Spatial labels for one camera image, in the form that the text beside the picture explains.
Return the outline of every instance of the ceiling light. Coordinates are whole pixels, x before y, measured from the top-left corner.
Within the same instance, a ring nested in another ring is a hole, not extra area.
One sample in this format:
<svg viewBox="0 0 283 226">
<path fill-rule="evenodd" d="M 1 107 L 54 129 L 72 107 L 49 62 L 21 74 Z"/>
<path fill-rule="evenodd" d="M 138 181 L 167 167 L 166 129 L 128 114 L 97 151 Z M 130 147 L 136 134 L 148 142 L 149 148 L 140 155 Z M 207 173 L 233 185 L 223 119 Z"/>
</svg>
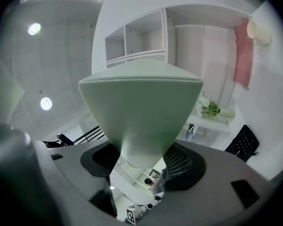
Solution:
<svg viewBox="0 0 283 226">
<path fill-rule="evenodd" d="M 47 111 L 51 108 L 52 102 L 49 98 L 45 97 L 41 100 L 40 105 L 43 110 Z"/>
<path fill-rule="evenodd" d="M 28 29 L 28 33 L 30 35 L 35 35 L 38 33 L 38 31 L 40 31 L 41 29 L 41 25 L 40 24 L 32 24 L 30 25 L 29 29 Z"/>
</svg>

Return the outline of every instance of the white cone-shaped object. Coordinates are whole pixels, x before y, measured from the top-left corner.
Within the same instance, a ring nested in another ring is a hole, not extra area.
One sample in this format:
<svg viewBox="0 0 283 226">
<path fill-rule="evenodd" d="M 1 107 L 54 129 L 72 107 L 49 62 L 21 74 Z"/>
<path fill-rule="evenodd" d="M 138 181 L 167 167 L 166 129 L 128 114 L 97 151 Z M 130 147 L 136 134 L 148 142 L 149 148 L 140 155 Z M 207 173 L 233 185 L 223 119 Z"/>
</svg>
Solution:
<svg viewBox="0 0 283 226">
<path fill-rule="evenodd" d="M 165 154 L 201 87 L 199 77 L 154 59 L 133 60 L 79 82 L 98 125 L 137 168 L 153 168 Z"/>
<path fill-rule="evenodd" d="M 270 30 L 250 20 L 247 24 L 247 35 L 261 45 L 267 46 L 272 41 Z"/>
</svg>

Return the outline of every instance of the black keyboard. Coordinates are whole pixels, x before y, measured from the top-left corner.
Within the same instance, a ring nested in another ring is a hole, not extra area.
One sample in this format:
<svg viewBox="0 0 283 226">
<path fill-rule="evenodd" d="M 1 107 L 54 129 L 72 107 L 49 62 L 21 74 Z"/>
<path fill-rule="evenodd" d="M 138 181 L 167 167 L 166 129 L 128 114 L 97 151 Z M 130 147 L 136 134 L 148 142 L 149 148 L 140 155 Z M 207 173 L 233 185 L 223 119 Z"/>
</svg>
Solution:
<svg viewBox="0 0 283 226">
<path fill-rule="evenodd" d="M 246 162 L 254 154 L 258 146 L 259 141 L 256 136 L 247 125 L 244 125 L 225 151 Z"/>
</svg>

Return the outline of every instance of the recessed ceiling light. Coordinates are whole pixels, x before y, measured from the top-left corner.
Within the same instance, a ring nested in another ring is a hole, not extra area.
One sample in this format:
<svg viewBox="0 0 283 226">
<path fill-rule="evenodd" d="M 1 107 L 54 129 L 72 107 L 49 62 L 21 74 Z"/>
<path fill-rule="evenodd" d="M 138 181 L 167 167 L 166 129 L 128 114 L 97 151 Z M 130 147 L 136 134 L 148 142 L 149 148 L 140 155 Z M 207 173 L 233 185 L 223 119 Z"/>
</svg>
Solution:
<svg viewBox="0 0 283 226">
<path fill-rule="evenodd" d="M 29 29 L 28 29 L 28 33 L 30 35 L 35 35 L 38 33 L 38 31 L 40 31 L 41 29 L 41 25 L 40 24 L 32 24 L 30 25 Z"/>
<path fill-rule="evenodd" d="M 47 110 L 49 110 L 51 108 L 52 102 L 51 102 L 51 100 L 49 98 L 44 97 L 41 100 L 40 105 L 41 105 L 43 110 L 47 111 Z"/>
</svg>

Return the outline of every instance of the flower bouquet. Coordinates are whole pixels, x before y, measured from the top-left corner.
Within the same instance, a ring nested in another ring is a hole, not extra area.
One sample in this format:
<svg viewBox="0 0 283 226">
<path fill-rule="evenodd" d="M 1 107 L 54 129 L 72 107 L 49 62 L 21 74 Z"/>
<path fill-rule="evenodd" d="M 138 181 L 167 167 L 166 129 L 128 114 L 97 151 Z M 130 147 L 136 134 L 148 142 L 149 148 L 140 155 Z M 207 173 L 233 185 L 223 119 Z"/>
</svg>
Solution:
<svg viewBox="0 0 283 226">
<path fill-rule="evenodd" d="M 202 118 L 203 116 L 212 118 L 217 114 L 222 115 L 226 118 L 235 118 L 236 113 L 230 109 L 219 108 L 214 101 L 210 101 L 204 94 L 199 99 L 198 104 L 196 105 L 197 116 Z"/>
</svg>

